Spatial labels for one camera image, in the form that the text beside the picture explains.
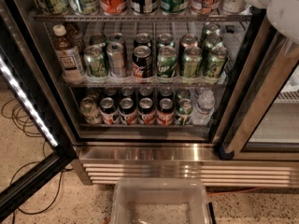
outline metal frame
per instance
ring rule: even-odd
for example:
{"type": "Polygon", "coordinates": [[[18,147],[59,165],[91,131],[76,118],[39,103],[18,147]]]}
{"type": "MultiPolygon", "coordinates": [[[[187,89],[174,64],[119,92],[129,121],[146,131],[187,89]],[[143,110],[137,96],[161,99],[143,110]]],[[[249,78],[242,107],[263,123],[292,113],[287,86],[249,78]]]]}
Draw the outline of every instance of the metal frame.
{"type": "Polygon", "coordinates": [[[277,33],[222,144],[224,153],[234,153],[235,160],[299,160],[299,152],[294,151],[244,150],[265,113],[291,76],[298,59],[298,45],[277,33]]]}

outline can lid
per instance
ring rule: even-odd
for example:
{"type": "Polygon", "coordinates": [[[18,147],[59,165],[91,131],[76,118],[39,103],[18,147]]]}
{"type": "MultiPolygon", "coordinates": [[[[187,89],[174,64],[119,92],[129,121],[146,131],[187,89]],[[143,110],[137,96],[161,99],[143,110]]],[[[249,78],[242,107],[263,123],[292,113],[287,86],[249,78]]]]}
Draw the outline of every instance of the can lid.
{"type": "Polygon", "coordinates": [[[205,29],[212,33],[219,30],[220,28],[221,26],[217,23],[208,23],[207,25],[205,25],[205,29]]]}
{"type": "Polygon", "coordinates": [[[173,102],[170,99],[164,98],[160,101],[159,106],[162,109],[171,109],[173,106],[173,102]]]}
{"type": "Polygon", "coordinates": [[[209,44],[212,44],[212,45],[217,45],[217,44],[221,43],[222,40],[223,40],[223,38],[219,35],[209,35],[206,38],[206,42],[208,42],[209,44]]]}
{"type": "Polygon", "coordinates": [[[131,98],[124,98],[120,102],[120,106],[122,109],[132,108],[133,105],[134,105],[134,102],[131,98]]]}
{"type": "Polygon", "coordinates": [[[124,36],[121,33],[111,34],[109,37],[109,42],[119,42],[122,44],[124,42],[124,36]]]}
{"type": "Polygon", "coordinates": [[[112,98],[104,98],[103,100],[101,100],[101,103],[100,103],[100,106],[101,108],[104,108],[104,109],[108,109],[108,108],[111,108],[113,107],[114,105],[114,101],[112,100],[112,98]]]}
{"type": "Polygon", "coordinates": [[[170,44],[174,40],[171,34],[159,34],[157,36],[157,42],[162,44],[170,44]]]}
{"type": "Polygon", "coordinates": [[[89,56],[99,56],[101,53],[102,49],[96,45],[89,46],[84,50],[84,54],[89,56]]]}
{"type": "Polygon", "coordinates": [[[198,41],[198,38],[194,34],[185,34],[180,40],[181,43],[185,43],[188,45],[194,44],[197,41],[198,41]]]}
{"type": "Polygon", "coordinates": [[[177,51],[171,46],[164,46],[159,48],[159,55],[164,57],[174,57],[177,55],[177,51]]]}
{"type": "Polygon", "coordinates": [[[143,98],[139,101],[139,106],[143,109],[150,109],[152,104],[153,102],[150,98],[143,98]]]}
{"type": "Polygon", "coordinates": [[[138,46],[134,49],[134,55],[138,58],[146,58],[151,54],[151,50],[147,46],[138,46]]]}
{"type": "Polygon", "coordinates": [[[215,47],[212,49],[211,54],[218,58],[227,58],[228,50],[225,47],[215,47]]]}
{"type": "Polygon", "coordinates": [[[191,113],[192,110],[192,102],[189,99],[181,99],[179,102],[179,107],[184,111],[184,113],[191,113]]]}
{"type": "Polygon", "coordinates": [[[190,57],[199,57],[202,54],[202,50],[196,46],[187,47],[184,53],[190,57]]]}
{"type": "Polygon", "coordinates": [[[62,24],[54,25],[53,31],[57,36],[62,36],[66,34],[65,27],[62,24]]]}
{"type": "Polygon", "coordinates": [[[135,36],[135,41],[138,43],[147,43],[149,41],[151,41],[151,37],[150,34],[146,34],[146,33],[142,33],[142,34],[137,34],[135,36]]]}
{"type": "Polygon", "coordinates": [[[152,93],[152,88],[151,87],[142,87],[139,89],[139,93],[142,96],[148,96],[152,93]]]}
{"type": "Polygon", "coordinates": [[[111,42],[109,43],[109,45],[107,46],[107,52],[108,53],[121,53],[123,52],[123,45],[121,43],[118,42],[111,42]]]}

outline refrigerator shelf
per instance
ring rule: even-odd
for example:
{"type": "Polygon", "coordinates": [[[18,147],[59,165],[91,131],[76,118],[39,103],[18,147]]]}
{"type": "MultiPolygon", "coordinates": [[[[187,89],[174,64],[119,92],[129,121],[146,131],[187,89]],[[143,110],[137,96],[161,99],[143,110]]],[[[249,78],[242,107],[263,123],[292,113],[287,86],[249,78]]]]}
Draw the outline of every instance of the refrigerator shelf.
{"type": "Polygon", "coordinates": [[[192,14],[190,11],[186,11],[185,14],[179,15],[166,15],[161,10],[156,11],[152,15],[136,15],[131,9],[128,9],[126,14],[121,15],[106,15],[103,11],[100,11],[96,15],[78,15],[75,12],[70,11],[64,15],[50,15],[42,11],[37,12],[33,18],[36,21],[109,21],[109,22],[149,22],[149,21],[210,21],[210,22],[222,22],[222,21],[250,21],[251,14],[249,9],[242,14],[223,14],[219,9],[208,15],[192,14]]]}

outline glass door refrigerator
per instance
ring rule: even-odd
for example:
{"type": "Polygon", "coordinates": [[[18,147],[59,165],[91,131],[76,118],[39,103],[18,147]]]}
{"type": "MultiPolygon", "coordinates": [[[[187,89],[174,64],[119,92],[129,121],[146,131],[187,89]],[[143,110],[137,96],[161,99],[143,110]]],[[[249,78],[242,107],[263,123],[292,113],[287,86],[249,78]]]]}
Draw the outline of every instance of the glass door refrigerator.
{"type": "MultiPolygon", "coordinates": [[[[121,177],[173,177],[200,178],[207,186],[298,187],[295,137],[290,142],[281,139],[287,144],[279,145],[277,138],[264,141],[260,136],[262,118],[283,94],[278,96],[298,61],[297,46],[271,25],[264,9],[246,6],[241,13],[228,14],[220,0],[209,14],[193,13],[187,7],[182,14],[167,15],[161,9],[166,8],[164,0],[158,0],[157,10],[149,15],[133,11],[128,0],[123,14],[111,15],[103,6],[109,1],[101,0],[98,12],[82,14],[82,3],[69,0],[73,9],[54,15],[45,12],[50,0],[1,0],[3,26],[25,60],[21,70],[10,75],[18,74],[24,84],[35,82],[38,91],[27,92],[36,98],[35,107],[52,112],[50,133],[63,140],[57,145],[63,150],[60,155],[73,159],[84,185],[115,184],[121,177]],[[81,59],[85,57],[84,76],[65,75],[54,48],[57,25],[77,26],[83,34],[77,46],[83,50],[81,59]],[[205,55],[208,25],[219,28],[211,43],[220,39],[219,47],[228,55],[205,55]],[[98,60],[109,64],[107,77],[94,75],[88,54],[89,46],[103,35],[107,52],[98,60]],[[147,36],[149,49],[142,43],[147,36]],[[175,53],[158,56],[162,49],[157,45],[167,36],[173,37],[170,45],[175,53]],[[117,44],[123,38],[120,51],[117,44]],[[192,39],[203,52],[196,76],[188,63],[192,55],[182,52],[192,39]],[[148,55],[140,55],[144,50],[150,50],[152,63],[148,55]],[[176,55],[174,76],[163,77],[158,64],[163,64],[162,59],[171,62],[176,55]],[[120,57],[125,63],[117,63],[120,57]],[[225,61],[223,69],[213,70],[213,59],[225,61]],[[149,74],[140,77],[140,67],[149,74]],[[124,97],[126,92],[132,96],[124,97]],[[39,97],[45,100],[38,102],[39,97]],[[95,110],[92,118],[85,113],[88,107],[95,110]]],[[[15,69],[12,63],[7,66],[15,69]]],[[[45,111],[41,114],[48,122],[45,111]]]]}

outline speckled floor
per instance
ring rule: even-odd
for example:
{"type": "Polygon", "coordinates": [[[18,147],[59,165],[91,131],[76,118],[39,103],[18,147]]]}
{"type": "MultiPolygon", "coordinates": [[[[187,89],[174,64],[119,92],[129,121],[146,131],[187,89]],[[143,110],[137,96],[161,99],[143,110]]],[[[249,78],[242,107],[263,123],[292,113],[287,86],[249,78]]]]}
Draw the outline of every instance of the speckled floor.
{"type": "MultiPolygon", "coordinates": [[[[0,105],[13,98],[1,89],[0,105]]],[[[30,138],[18,130],[11,119],[0,117],[0,190],[9,185],[14,172],[30,161],[43,159],[43,138],[30,138]]],[[[46,146],[46,155],[51,150],[46,146]]],[[[21,206],[38,212],[55,197],[60,174],[21,206]]],[[[16,212],[16,224],[102,224],[111,216],[114,186],[83,186],[73,172],[63,174],[61,189],[54,205],[44,213],[25,215],[16,212]]],[[[235,189],[207,188],[208,194],[235,189]]],[[[216,222],[231,224],[299,223],[299,189],[258,189],[247,193],[226,193],[208,197],[213,203],[216,222]]],[[[2,224],[12,223],[12,216],[2,224]]]]}

